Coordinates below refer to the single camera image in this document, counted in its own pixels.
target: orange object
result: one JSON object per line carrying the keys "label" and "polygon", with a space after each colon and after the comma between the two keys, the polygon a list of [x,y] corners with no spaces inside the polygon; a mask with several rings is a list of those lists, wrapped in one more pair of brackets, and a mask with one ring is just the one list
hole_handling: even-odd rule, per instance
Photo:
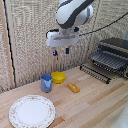
{"label": "orange object", "polygon": [[69,88],[71,91],[73,91],[74,93],[80,92],[80,89],[79,89],[75,84],[73,84],[73,83],[70,83],[70,84],[68,84],[67,86],[68,86],[68,88]]}

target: black cable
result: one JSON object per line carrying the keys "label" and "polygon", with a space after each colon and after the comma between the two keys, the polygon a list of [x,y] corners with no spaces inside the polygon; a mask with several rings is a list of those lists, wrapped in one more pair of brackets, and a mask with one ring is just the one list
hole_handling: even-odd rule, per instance
{"label": "black cable", "polygon": [[106,27],[109,27],[110,25],[112,25],[112,24],[114,24],[114,23],[118,22],[119,20],[121,20],[121,19],[122,19],[124,16],[126,16],[126,15],[128,15],[128,12],[127,12],[127,13],[125,13],[122,17],[120,17],[120,18],[119,18],[119,19],[117,19],[116,21],[112,22],[111,24],[108,24],[107,26],[104,26],[103,28],[99,28],[99,29],[97,29],[97,30],[95,30],[95,31],[88,32],[88,33],[85,33],[85,34],[80,34],[79,36],[87,35],[87,34],[90,34],[90,33],[93,33],[93,32],[100,31],[100,30],[102,30],[102,29],[104,29],[104,28],[106,28]]}

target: yellow bowl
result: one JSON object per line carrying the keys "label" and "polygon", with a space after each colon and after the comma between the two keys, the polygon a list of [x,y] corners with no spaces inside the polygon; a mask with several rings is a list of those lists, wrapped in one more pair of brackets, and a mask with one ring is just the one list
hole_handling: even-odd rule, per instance
{"label": "yellow bowl", "polygon": [[61,84],[64,82],[66,75],[63,72],[52,72],[52,82],[56,84]]}

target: wooden table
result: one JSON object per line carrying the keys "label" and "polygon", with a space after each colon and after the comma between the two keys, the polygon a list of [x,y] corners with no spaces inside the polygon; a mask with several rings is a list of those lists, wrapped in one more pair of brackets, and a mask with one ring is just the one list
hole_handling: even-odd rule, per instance
{"label": "wooden table", "polygon": [[[56,118],[49,128],[109,128],[128,101],[128,80],[116,78],[109,85],[79,70],[65,71],[66,80],[54,84],[49,93],[41,90],[41,81],[13,89],[0,95],[0,128],[13,128],[8,113],[12,104],[27,95],[50,99],[56,108]],[[80,92],[74,94],[67,84],[74,82]]]}

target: plate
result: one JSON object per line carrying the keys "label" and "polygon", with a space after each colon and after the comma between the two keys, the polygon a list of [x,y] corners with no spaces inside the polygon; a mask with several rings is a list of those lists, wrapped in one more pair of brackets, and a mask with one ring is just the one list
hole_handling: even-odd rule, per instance
{"label": "plate", "polygon": [[39,95],[18,99],[10,108],[9,119],[15,128],[46,128],[55,118],[53,103]]}

